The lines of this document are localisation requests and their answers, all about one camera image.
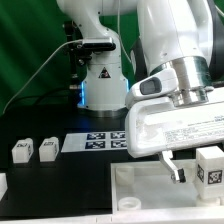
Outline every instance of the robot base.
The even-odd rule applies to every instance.
[[[96,111],[96,110],[89,110],[85,108],[78,108],[80,114],[85,114],[90,117],[119,117],[126,115],[128,110],[127,108],[121,108],[118,110],[101,110],[101,111]]]

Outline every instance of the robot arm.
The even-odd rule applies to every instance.
[[[128,81],[122,74],[119,36],[104,27],[99,17],[116,15],[118,0],[57,0],[60,9],[76,23],[83,42],[96,47],[112,41],[110,51],[95,49],[87,63],[87,76],[82,83],[80,109],[94,112],[95,116],[113,116],[125,110]],[[121,13],[136,10],[137,0],[121,0]]]
[[[190,0],[138,3],[143,59],[151,76],[135,84],[126,98],[131,108],[126,118],[128,150],[133,157],[158,154],[175,182],[184,182],[184,177],[170,161],[172,151],[224,140],[224,90],[212,92],[208,67],[214,44],[212,16],[207,0],[200,1],[201,12],[195,10],[198,4]],[[174,89],[165,85],[176,81]]]

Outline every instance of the green background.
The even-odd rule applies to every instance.
[[[224,10],[223,0],[215,2]],[[56,0],[0,1],[0,114],[6,102],[66,41],[62,29],[66,20],[70,19],[59,10]],[[101,21],[116,31],[116,16],[104,17]],[[122,16],[121,34],[125,48],[129,49],[138,36],[135,13]],[[132,68],[124,56],[122,59],[123,74],[133,83]],[[19,97],[67,87],[69,78],[68,57],[61,51]]]

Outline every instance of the small white cube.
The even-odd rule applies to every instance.
[[[7,189],[8,189],[8,186],[6,182],[6,175],[5,173],[0,173],[0,201],[2,200]]]
[[[195,187],[202,199],[224,196],[224,152],[217,146],[196,151]]]
[[[12,149],[13,163],[28,163],[33,154],[33,140],[19,140]]]
[[[59,152],[58,138],[52,137],[44,139],[43,143],[39,148],[40,161],[41,162],[55,161],[58,152]]]
[[[133,185],[134,184],[134,167],[122,166],[116,168],[116,183],[119,185]]]

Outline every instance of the sticker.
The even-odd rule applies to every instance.
[[[86,142],[85,149],[105,149],[105,141]]]
[[[31,148],[30,148],[30,146],[28,147],[28,153],[29,153],[29,156],[30,156],[30,154],[31,154]]]
[[[56,155],[57,154],[57,147],[56,147],[56,145],[54,146],[54,154]]]
[[[202,138],[220,138],[224,135],[224,122],[221,118],[199,123],[192,123],[187,128],[174,129],[164,132],[166,142],[177,143],[194,141]]]
[[[120,148],[126,148],[126,147],[127,147],[126,140],[111,141],[112,149],[120,149]]]
[[[106,133],[90,133],[87,134],[87,140],[99,140],[99,139],[105,139]]]
[[[110,133],[111,139],[125,138],[125,132],[112,132]]]
[[[99,76],[100,79],[108,79],[108,78],[111,78],[110,77],[110,74],[108,73],[107,69],[104,67],[102,72],[100,73],[100,76]]]
[[[201,180],[202,183],[204,183],[204,173],[205,173],[204,170],[198,164],[197,175],[198,175],[198,178]]]
[[[27,146],[27,143],[20,143],[16,147],[20,148],[20,147],[26,147],[26,146]]]
[[[53,145],[54,142],[45,142],[44,145],[48,146],[48,145]]]
[[[220,184],[222,182],[222,170],[208,172],[208,184]]]

